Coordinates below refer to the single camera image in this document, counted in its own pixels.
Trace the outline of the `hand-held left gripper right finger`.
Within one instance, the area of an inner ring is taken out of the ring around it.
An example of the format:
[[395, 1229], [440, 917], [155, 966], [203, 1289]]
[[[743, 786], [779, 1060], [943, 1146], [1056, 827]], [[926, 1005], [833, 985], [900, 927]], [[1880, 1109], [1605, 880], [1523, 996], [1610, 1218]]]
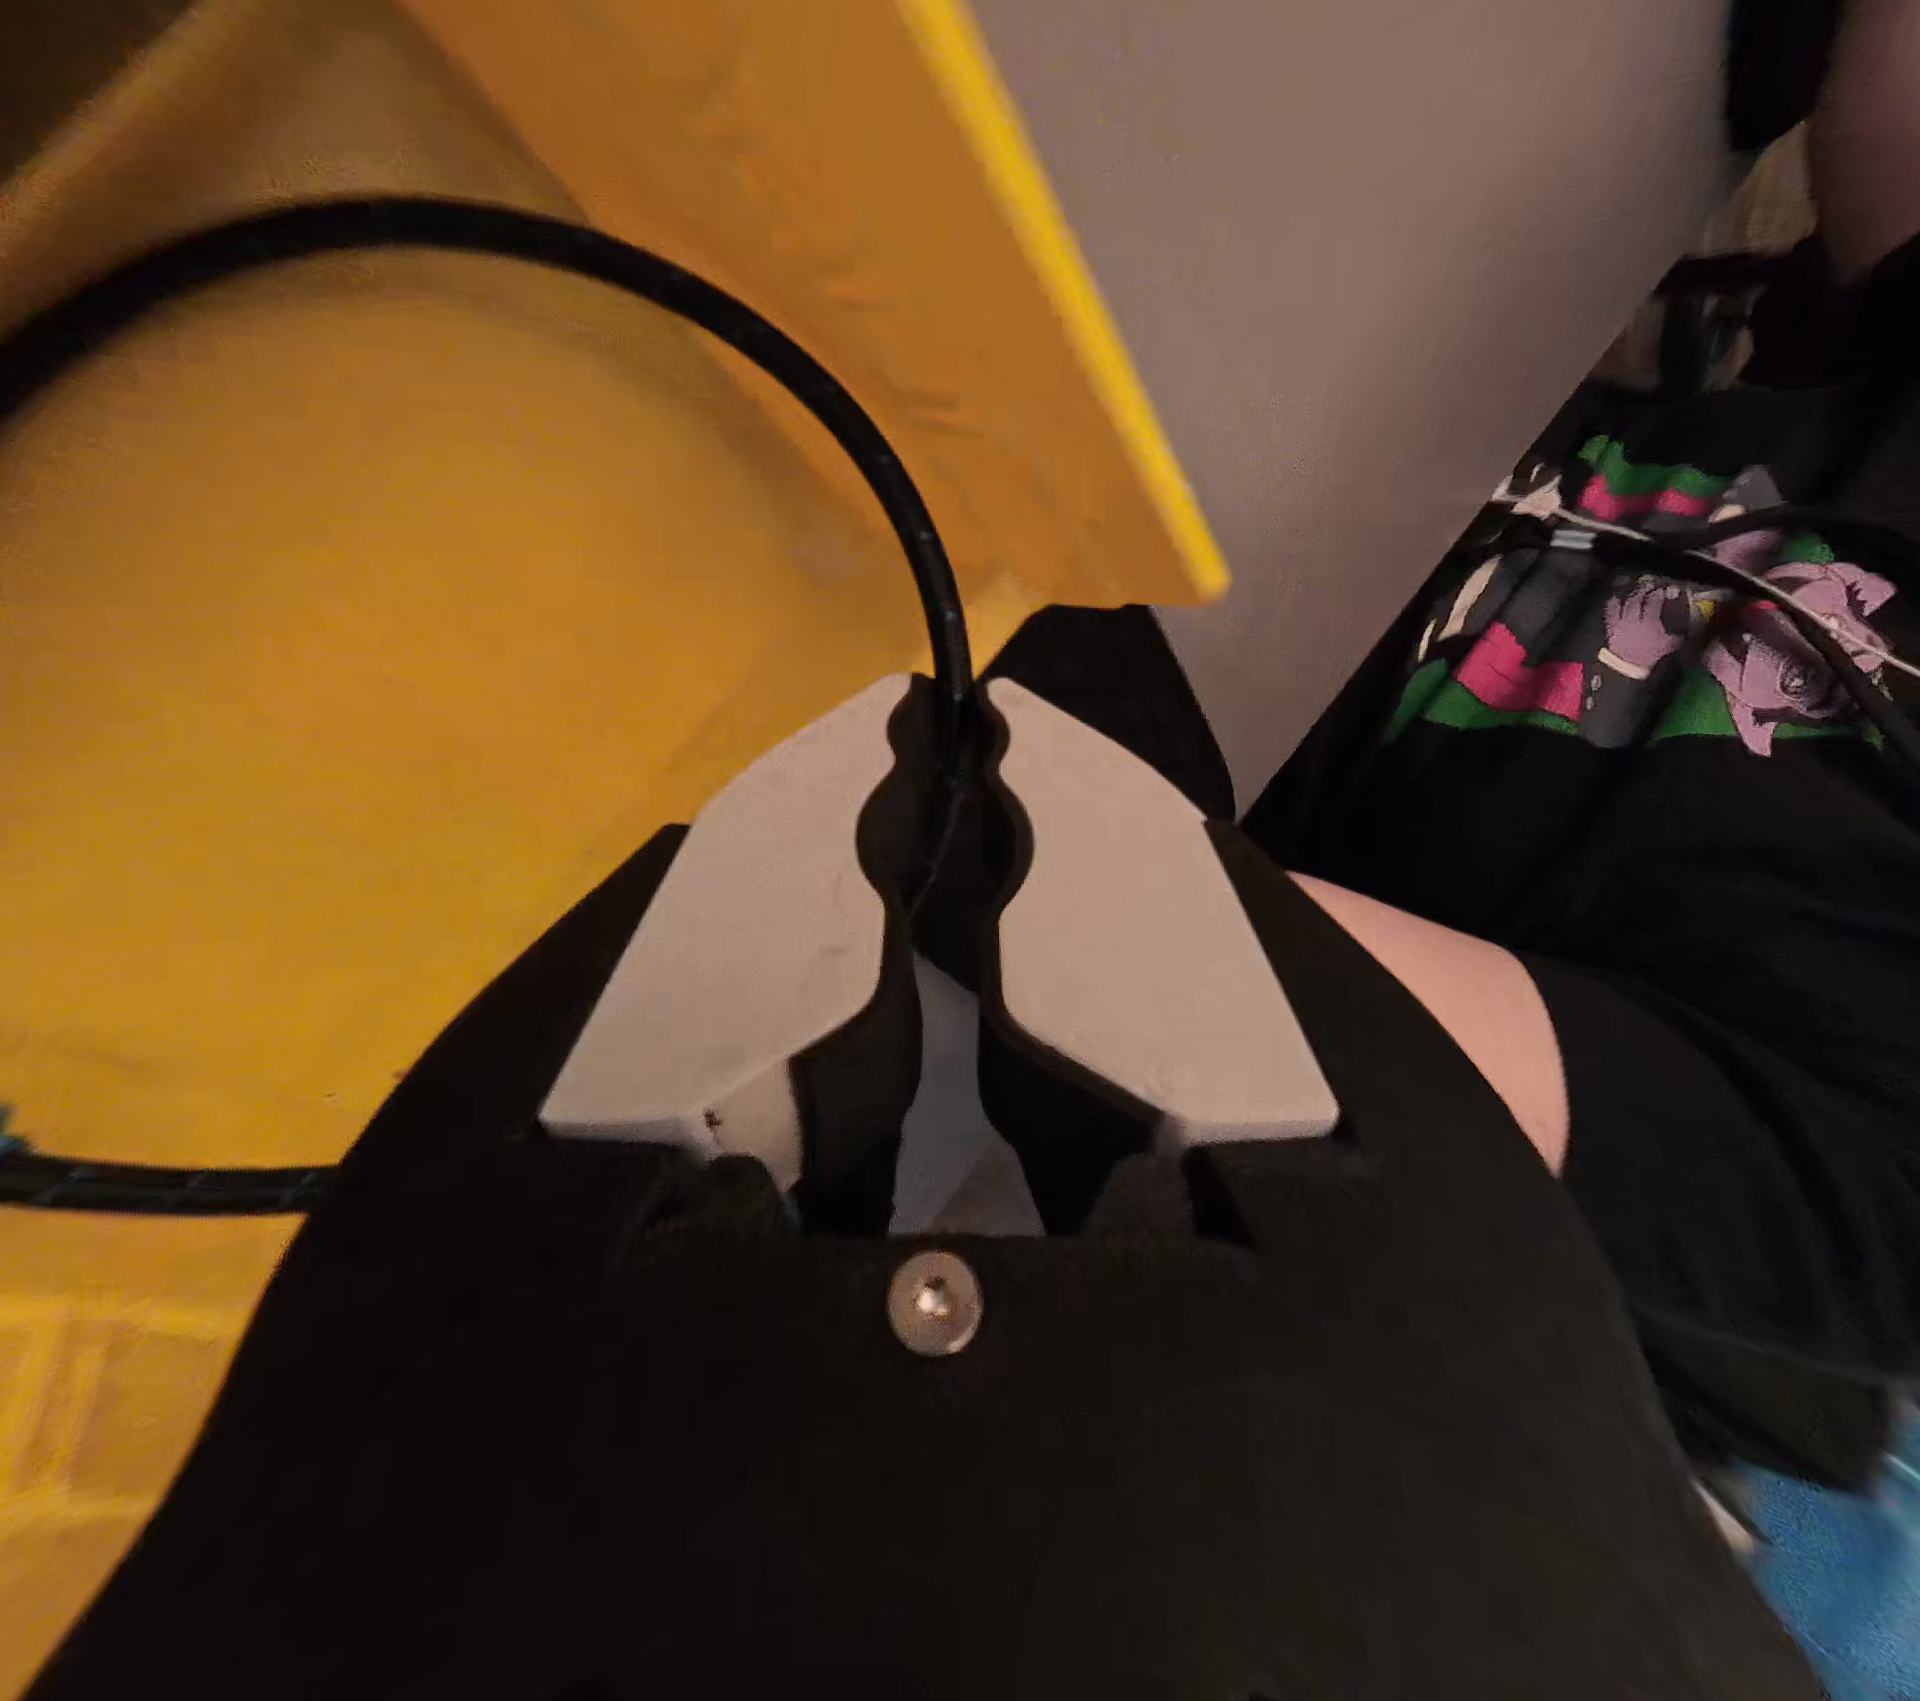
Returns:
[[1326, 1142], [1339, 1108], [1215, 843], [1169, 779], [986, 686], [979, 1102], [1049, 1236], [1135, 1158]]

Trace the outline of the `yellow storage bin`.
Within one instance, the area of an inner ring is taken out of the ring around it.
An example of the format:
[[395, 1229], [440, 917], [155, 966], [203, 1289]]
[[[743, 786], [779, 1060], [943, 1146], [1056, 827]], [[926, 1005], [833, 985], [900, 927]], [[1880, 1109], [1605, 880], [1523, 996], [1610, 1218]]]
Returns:
[[[970, 0], [3, 0], [3, 333], [333, 197], [589, 226], [876, 419], [995, 653], [1229, 583]], [[333, 1165], [660, 824], [928, 639], [720, 343], [399, 248], [142, 316], [3, 424], [3, 1108]]]

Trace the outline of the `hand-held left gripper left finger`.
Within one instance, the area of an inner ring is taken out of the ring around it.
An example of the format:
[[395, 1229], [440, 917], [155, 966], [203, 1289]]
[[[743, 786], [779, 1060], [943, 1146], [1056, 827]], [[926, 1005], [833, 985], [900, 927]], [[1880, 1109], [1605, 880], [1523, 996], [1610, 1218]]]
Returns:
[[812, 1229], [890, 1228], [932, 714], [926, 677], [885, 674], [698, 812], [540, 1103], [552, 1138], [756, 1160]]

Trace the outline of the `person in black cartoon shirt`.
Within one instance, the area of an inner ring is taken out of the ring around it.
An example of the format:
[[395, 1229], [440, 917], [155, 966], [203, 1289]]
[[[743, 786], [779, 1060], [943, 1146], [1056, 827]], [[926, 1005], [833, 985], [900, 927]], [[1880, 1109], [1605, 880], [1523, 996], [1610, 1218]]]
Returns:
[[[1806, 293], [1802, 333], [1780, 300]], [[1693, 1451], [1859, 1488], [1916, 1401], [1916, 243], [1755, 377], [1583, 387], [1243, 817], [1510, 953]]]

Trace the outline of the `person's right forearm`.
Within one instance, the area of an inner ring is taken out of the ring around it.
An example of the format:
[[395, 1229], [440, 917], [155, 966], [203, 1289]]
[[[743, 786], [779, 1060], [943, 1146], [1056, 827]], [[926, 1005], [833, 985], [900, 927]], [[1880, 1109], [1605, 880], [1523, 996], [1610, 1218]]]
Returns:
[[1566, 1060], [1548, 1007], [1523, 965], [1475, 936], [1440, 927], [1310, 876], [1295, 883], [1363, 947], [1425, 1012], [1559, 1175], [1570, 1136]]

